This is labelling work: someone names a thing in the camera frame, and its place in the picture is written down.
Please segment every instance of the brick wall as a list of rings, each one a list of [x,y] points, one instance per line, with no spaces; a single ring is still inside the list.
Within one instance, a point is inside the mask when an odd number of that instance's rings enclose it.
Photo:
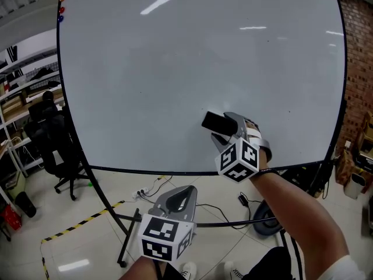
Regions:
[[[373,5],[363,0],[340,0],[347,36],[346,115],[336,154],[346,140],[354,143],[368,110],[373,112]]]

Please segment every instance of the white sneaker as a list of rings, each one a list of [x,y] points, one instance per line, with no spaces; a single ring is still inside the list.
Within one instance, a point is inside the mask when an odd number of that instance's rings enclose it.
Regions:
[[[244,276],[234,266],[232,261],[227,261],[224,264],[224,276],[226,280],[240,280]]]
[[[184,264],[182,271],[180,274],[184,277],[186,280],[194,280],[197,275],[197,266],[194,262],[190,261]]]

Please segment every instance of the whiteboard stand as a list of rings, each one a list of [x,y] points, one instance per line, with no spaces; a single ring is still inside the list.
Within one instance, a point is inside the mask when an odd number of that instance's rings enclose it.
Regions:
[[[342,100],[341,100],[340,107],[339,107],[339,113],[338,113],[338,116],[337,116],[336,126],[335,126],[335,129],[334,129],[334,132],[333,132],[332,140],[331,140],[330,145],[327,149],[327,153],[325,155],[325,158],[323,160],[319,160],[319,161],[316,161],[316,162],[312,163],[312,164],[320,164],[320,168],[319,168],[318,173],[316,174],[316,177],[313,180],[313,182],[312,182],[312,184],[311,184],[311,186],[308,190],[308,193],[310,193],[311,195],[314,195],[321,188],[321,186],[329,180],[329,179],[325,180],[324,176],[325,176],[325,172],[327,172],[328,166],[330,165],[330,159],[332,157],[333,150],[334,150],[334,147],[336,145],[340,129],[342,127],[344,111],[345,111],[345,108],[346,108],[346,101],[344,100],[344,90],[345,90],[345,87],[346,87],[346,73],[347,73],[346,32],[345,32],[345,29],[344,29],[344,20],[343,20],[343,15],[342,15],[342,9],[341,9],[341,6],[340,6],[340,1],[337,0],[337,3],[338,3],[338,7],[339,7],[339,12],[340,12],[340,19],[341,19],[342,25],[343,25],[343,34],[338,33],[339,35],[343,36],[343,42],[344,42],[343,94],[342,94]],[[58,4],[58,15],[59,15],[60,7],[61,7],[61,0],[59,0],[59,4]],[[125,171],[125,172],[131,172],[131,173],[149,173],[149,174],[157,174],[157,173],[159,173],[159,171],[150,171],[150,170],[143,171],[143,170],[139,170],[139,169],[129,170],[129,169],[118,169],[118,168],[115,168],[115,167],[113,167],[111,169],[111,168],[108,168],[108,166],[106,166],[106,165],[98,166],[97,163],[90,164],[88,162],[86,154],[85,154],[85,150],[82,148],[81,140],[79,139],[78,132],[76,130],[76,126],[74,125],[74,122],[73,122],[73,116],[72,116],[71,108],[69,107],[69,99],[71,98],[73,100],[73,98],[69,94],[66,94],[66,84],[64,83],[64,77],[63,77],[63,74],[62,74],[62,69],[64,69],[64,66],[61,65],[61,50],[60,50],[60,45],[59,45],[59,39],[60,39],[60,23],[57,22],[57,50],[58,50],[58,64],[59,64],[59,67],[60,67],[59,74],[60,74],[60,79],[61,79],[61,84],[62,84],[62,90],[63,90],[64,96],[65,96],[66,109],[67,109],[67,111],[66,111],[67,115],[66,115],[65,118],[67,120],[69,120],[70,125],[72,126],[72,128],[70,129],[70,133],[71,133],[74,144],[78,147],[78,150],[80,151],[82,165],[83,165],[83,167],[84,167],[84,169],[87,173],[87,176],[89,177],[94,189],[96,190],[98,196],[102,200],[103,204],[107,208],[110,215],[113,217],[113,219],[116,221],[118,226],[122,229],[122,231],[126,234],[126,239],[125,239],[125,242],[122,246],[122,250],[120,252],[119,259],[118,259],[118,263],[121,265],[121,267],[125,267],[126,262],[123,261],[122,257],[124,255],[126,245],[128,244],[130,235],[131,235],[132,230],[133,230],[134,223],[135,222],[141,222],[142,218],[141,218],[141,215],[139,214],[139,209],[136,209],[134,216],[125,216],[125,215],[120,215],[120,214],[115,213],[114,209],[111,207],[109,201],[107,200],[105,194],[103,193],[100,185],[98,184],[97,179],[95,178],[95,176],[92,172],[92,168],[103,169],[103,170],[111,170],[111,171],[122,171],[122,172]],[[278,167],[277,169],[284,169],[284,168],[286,168],[286,167],[282,166],[282,167]],[[217,173],[216,172],[201,172],[201,173],[180,172],[180,171],[176,170],[175,172],[171,172],[171,173],[169,172],[169,173],[165,173],[165,174],[172,174],[172,175],[216,175]],[[124,226],[124,224],[121,222],[121,219],[131,221],[131,225],[130,225],[129,229],[127,229]],[[244,220],[244,221],[236,221],[236,222],[229,222],[229,223],[227,223],[227,222],[222,222],[222,223],[198,223],[197,227],[199,227],[199,228],[215,228],[215,227],[241,226],[241,225],[249,225],[249,224],[254,224],[254,223],[264,223],[266,221],[272,221],[273,219],[275,219],[275,218]]]

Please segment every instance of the white sleeve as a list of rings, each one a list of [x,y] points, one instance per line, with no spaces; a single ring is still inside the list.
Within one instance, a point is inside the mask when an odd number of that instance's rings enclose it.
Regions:
[[[365,273],[349,255],[334,262],[318,280],[366,280]]]

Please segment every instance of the red bag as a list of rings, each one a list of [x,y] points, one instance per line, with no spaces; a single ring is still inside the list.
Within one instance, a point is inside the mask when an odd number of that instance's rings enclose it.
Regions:
[[[5,207],[4,211],[1,213],[1,216],[14,230],[17,230],[22,226],[21,217],[17,215],[9,204]]]

